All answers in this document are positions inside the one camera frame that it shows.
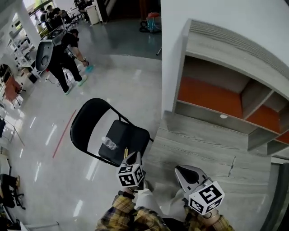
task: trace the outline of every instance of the white pants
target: white pants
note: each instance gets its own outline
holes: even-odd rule
[[[162,218],[173,218],[178,221],[184,222],[186,219],[186,213],[184,209],[183,199],[184,191],[180,189],[176,196],[169,202],[162,206],[162,209],[158,205],[153,193],[149,189],[139,191],[135,208],[145,207],[147,209],[154,210]]]

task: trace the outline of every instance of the plastic water bottle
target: plastic water bottle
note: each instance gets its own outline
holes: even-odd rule
[[[109,139],[108,137],[102,137],[101,140],[103,141],[103,144],[107,146],[109,149],[114,150],[117,148],[117,145],[113,143],[112,140]]]

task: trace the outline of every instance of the orange shelf surface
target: orange shelf surface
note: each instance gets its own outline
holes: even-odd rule
[[[177,99],[242,118],[239,94],[190,77],[182,77]]]
[[[276,138],[277,140],[289,144],[289,132],[284,133],[283,135]]]
[[[247,121],[280,134],[278,112],[262,105]]]

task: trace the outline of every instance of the red tape line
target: red tape line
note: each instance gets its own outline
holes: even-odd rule
[[[52,158],[55,157],[56,152],[57,152],[57,150],[58,150],[58,148],[59,148],[59,145],[60,145],[60,143],[62,142],[63,136],[64,136],[64,134],[65,134],[65,132],[66,132],[66,130],[67,130],[67,128],[68,128],[68,125],[70,124],[70,122],[71,122],[71,120],[72,120],[72,118],[73,118],[73,116],[74,116],[75,113],[76,113],[76,110],[73,112],[71,118],[69,119],[69,121],[68,121],[68,123],[67,123],[67,125],[66,125],[66,127],[65,127],[65,129],[64,129],[64,131],[63,131],[63,133],[62,133],[62,136],[61,136],[61,138],[60,138],[60,140],[59,140],[59,142],[58,142],[58,145],[57,145],[57,147],[56,147],[56,149],[55,149],[55,151],[54,151],[54,154],[53,154],[53,157],[52,157]]]

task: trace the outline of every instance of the plaid shirt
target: plaid shirt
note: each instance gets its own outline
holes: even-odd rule
[[[201,216],[197,215],[189,207],[185,207],[187,217],[184,227],[188,231],[206,231],[201,221]],[[132,199],[117,195],[112,203],[112,207],[98,221],[95,231],[170,231],[163,219],[154,211],[139,207],[135,210]],[[229,222],[221,218],[207,229],[210,231],[234,231]]]

